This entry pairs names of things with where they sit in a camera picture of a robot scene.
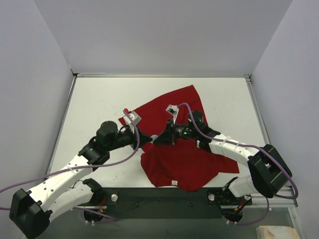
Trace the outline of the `aluminium frame rail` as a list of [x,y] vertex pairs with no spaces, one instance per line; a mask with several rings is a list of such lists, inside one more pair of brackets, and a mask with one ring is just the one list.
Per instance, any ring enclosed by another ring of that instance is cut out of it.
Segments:
[[[279,195],[289,197],[293,196],[294,191],[292,187],[284,187],[279,191]],[[266,208],[267,202],[266,198],[257,193],[252,194],[252,204],[249,205],[249,207],[255,207],[255,208]],[[273,198],[269,198],[269,206],[270,208],[295,208],[298,206],[296,199],[286,199],[286,198],[280,198],[277,196],[274,196]]]

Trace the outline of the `beige cardboard box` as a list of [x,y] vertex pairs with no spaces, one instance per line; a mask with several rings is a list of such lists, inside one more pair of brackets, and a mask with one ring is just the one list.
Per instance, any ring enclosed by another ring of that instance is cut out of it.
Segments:
[[258,239],[300,239],[294,228],[286,226],[259,226],[256,233]]

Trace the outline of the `red t-shirt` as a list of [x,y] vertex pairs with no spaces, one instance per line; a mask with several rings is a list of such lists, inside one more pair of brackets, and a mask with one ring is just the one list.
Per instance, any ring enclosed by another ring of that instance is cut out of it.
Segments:
[[[171,115],[168,105],[188,103],[192,110],[203,111],[199,94],[193,85],[166,93],[138,107],[141,131],[149,136],[162,133]],[[172,146],[148,143],[142,147],[141,166],[156,187],[178,186],[187,192],[206,185],[218,173],[239,173],[236,161],[196,147],[192,140],[181,139]]]

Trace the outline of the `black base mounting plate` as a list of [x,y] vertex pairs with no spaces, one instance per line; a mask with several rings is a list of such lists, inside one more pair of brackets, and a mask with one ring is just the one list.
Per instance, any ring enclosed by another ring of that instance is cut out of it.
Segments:
[[82,207],[102,209],[113,218],[124,219],[219,219],[222,214],[241,219],[250,196],[238,199],[222,188],[186,192],[179,188],[103,188],[100,196]]

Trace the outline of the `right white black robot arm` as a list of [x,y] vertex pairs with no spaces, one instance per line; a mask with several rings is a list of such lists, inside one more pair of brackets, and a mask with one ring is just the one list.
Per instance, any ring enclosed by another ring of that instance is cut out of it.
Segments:
[[253,193],[273,198],[287,182],[292,182],[292,173],[274,146],[260,147],[233,140],[210,128],[201,111],[189,113],[186,124],[169,119],[153,143],[173,145],[179,138],[193,140],[197,148],[232,159],[249,169],[248,176],[234,178],[224,187],[235,198]]

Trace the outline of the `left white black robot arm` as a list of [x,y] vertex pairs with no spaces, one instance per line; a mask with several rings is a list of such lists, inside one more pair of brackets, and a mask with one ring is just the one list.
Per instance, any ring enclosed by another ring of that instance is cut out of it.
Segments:
[[137,151],[151,141],[134,123],[127,124],[123,131],[113,121],[102,123],[96,136],[65,167],[45,176],[42,183],[14,193],[9,218],[28,239],[37,238],[66,211],[101,202],[103,190],[95,180],[85,180],[75,188],[72,185],[104,166],[112,150],[130,145]]

